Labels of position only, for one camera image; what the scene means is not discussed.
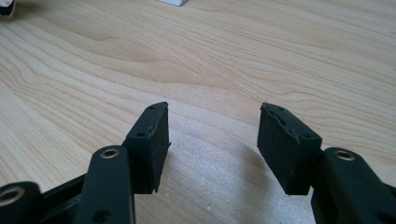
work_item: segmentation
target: wooden table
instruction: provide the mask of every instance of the wooden table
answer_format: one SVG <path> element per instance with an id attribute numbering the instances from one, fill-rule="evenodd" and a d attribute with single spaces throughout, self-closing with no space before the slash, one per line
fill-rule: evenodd
<path id="1" fill-rule="evenodd" d="M 46 191 L 169 103 L 172 146 L 139 223 L 313 223 L 256 148 L 262 102 L 396 186 L 392 1 L 21 0 L 0 21 L 0 186 Z"/>

